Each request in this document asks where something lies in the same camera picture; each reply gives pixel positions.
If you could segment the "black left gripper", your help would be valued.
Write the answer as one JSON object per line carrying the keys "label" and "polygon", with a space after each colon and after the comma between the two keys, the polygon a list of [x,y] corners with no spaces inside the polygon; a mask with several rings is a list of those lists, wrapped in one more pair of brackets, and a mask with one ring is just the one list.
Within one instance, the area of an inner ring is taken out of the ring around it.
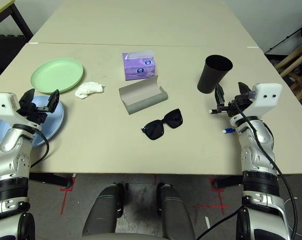
{"label": "black left gripper", "polygon": [[27,120],[34,122],[38,125],[45,122],[48,114],[53,113],[59,103],[60,92],[55,90],[51,93],[47,106],[37,107],[32,101],[34,99],[35,89],[32,88],[24,93],[19,100],[20,109],[17,113],[26,117]]}

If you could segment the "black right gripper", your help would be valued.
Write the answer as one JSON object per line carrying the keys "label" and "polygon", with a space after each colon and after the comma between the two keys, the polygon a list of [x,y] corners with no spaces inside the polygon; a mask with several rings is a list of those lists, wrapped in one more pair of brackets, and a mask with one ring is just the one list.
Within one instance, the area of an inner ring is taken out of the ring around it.
{"label": "black right gripper", "polygon": [[220,84],[217,84],[214,92],[215,100],[217,103],[217,113],[226,112],[229,117],[240,114],[249,107],[249,99],[247,97],[252,96],[252,90],[244,83],[238,82],[240,95],[235,96],[234,100],[230,101],[227,106],[225,106],[224,91]]}

